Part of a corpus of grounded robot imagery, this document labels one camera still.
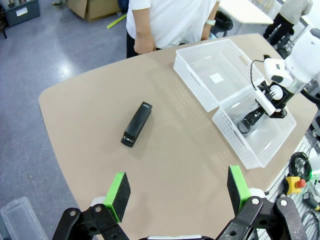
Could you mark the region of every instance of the beige tabletop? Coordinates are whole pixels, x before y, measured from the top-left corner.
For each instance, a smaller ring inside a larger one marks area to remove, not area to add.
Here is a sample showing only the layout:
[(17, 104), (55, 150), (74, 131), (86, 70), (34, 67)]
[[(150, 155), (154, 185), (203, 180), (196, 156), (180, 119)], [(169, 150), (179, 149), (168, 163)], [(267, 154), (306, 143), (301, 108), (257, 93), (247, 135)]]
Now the beige tabletop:
[[(251, 59), (280, 57), (258, 34), (230, 39)], [(294, 96), (288, 108), (297, 126), (266, 168), (246, 170), (212, 122), (215, 111), (207, 113), (174, 72), (175, 50), (91, 70), (39, 97), (56, 158), (82, 210), (107, 193), (117, 172), (127, 172), (131, 196), (121, 226), (132, 240), (186, 234), (215, 238), (234, 217), (228, 165), (240, 165), (248, 186), (265, 190), (317, 111), (301, 94)], [(263, 71), (262, 64), (257, 66)], [(129, 148), (120, 140), (142, 101), (153, 105), (152, 113)]]

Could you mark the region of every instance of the blue floor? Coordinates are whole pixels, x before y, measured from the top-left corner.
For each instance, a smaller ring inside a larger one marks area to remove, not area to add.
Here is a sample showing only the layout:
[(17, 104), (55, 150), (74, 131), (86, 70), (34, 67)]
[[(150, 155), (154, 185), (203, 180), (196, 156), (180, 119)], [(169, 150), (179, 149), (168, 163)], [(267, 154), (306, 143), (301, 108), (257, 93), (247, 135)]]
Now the blue floor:
[(62, 212), (77, 204), (49, 141), (38, 96), (126, 57), (125, 20), (106, 29), (118, 16), (88, 23), (51, 1), (40, 0), (40, 17), (8, 27), (7, 39), (0, 34), (0, 208), (26, 196), (49, 238)]

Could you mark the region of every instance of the white t-shirt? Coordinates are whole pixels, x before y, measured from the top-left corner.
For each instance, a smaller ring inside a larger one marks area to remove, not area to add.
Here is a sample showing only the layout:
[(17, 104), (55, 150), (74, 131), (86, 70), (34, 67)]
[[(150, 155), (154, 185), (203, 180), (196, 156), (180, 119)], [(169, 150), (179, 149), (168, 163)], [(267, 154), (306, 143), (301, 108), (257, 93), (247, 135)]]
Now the white t-shirt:
[(159, 49), (201, 40), (204, 24), (216, 0), (129, 0), (126, 30), (136, 39), (132, 10), (149, 8), (149, 22)]
[(313, 0), (286, 0), (279, 13), (288, 22), (297, 24), (302, 15), (310, 13), (313, 3)]

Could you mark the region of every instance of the white label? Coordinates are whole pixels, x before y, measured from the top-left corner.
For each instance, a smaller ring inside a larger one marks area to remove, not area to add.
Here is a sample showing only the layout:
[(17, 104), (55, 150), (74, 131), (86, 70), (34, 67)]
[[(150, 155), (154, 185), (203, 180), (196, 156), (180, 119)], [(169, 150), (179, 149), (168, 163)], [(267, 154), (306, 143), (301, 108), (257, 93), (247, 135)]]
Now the white label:
[(220, 83), (224, 80), (219, 73), (211, 75), (210, 78), (215, 84)]
[(16, 11), (16, 16), (19, 17), (19, 16), (21, 16), (23, 14), (26, 14), (27, 12), (28, 12), (27, 7), (21, 8), (18, 11)]

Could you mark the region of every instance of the person's hand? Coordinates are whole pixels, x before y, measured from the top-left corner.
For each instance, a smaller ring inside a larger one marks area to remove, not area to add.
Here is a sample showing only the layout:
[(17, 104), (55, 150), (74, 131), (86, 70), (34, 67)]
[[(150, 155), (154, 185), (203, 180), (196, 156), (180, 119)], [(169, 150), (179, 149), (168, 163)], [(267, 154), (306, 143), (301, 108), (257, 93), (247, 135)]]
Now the person's hand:
[(205, 24), (203, 26), (202, 35), (201, 35), (201, 41), (209, 39), (211, 27), (212, 26), (209, 25), (209, 24)]
[(151, 33), (137, 33), (133, 48), (139, 55), (150, 53), (156, 50), (156, 42)]

